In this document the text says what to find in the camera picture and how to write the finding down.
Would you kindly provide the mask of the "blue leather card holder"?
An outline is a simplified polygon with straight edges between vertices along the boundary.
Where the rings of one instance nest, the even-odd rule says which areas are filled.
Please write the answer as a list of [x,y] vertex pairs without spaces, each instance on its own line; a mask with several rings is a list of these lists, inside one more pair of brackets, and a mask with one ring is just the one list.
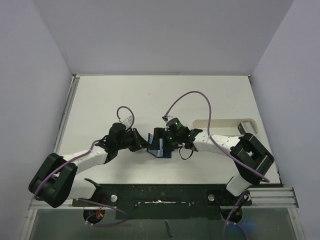
[[172,151],[170,150],[165,150],[164,149],[164,146],[163,146],[163,139],[161,138],[160,139],[160,142],[159,142],[159,147],[160,149],[150,149],[149,147],[146,149],[146,151],[153,155],[155,158],[162,158],[162,159],[170,159],[172,157]]

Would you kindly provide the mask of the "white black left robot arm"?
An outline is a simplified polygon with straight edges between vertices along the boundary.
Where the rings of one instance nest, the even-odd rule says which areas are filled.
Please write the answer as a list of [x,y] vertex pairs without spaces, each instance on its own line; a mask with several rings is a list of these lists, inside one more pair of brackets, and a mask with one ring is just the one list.
[[95,140],[88,150],[69,155],[49,154],[29,183],[28,190],[36,200],[44,201],[53,208],[71,199],[84,199],[95,206],[102,199],[102,193],[98,190],[100,185],[89,178],[76,181],[76,175],[109,163],[120,150],[136,152],[149,146],[136,128],[114,123],[109,133]]

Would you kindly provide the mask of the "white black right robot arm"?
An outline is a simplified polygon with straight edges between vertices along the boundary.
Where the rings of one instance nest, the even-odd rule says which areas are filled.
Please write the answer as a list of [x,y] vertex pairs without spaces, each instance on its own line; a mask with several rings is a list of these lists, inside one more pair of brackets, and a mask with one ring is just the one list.
[[264,182],[265,175],[275,159],[265,146],[251,133],[240,136],[209,134],[199,128],[189,129],[175,117],[165,127],[156,127],[148,135],[147,152],[156,158],[170,158],[174,150],[182,148],[192,152],[226,154],[237,168],[222,192],[223,200],[230,205],[241,198],[250,186]]

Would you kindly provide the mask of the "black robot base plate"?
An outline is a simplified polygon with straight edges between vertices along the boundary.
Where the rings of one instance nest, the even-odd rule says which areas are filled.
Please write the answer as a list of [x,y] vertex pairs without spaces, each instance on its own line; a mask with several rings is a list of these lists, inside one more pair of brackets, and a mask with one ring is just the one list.
[[218,220],[234,207],[251,206],[249,191],[239,199],[223,184],[102,184],[86,203],[73,200],[72,206],[89,208],[93,203],[116,207],[120,220],[185,220],[206,218]]

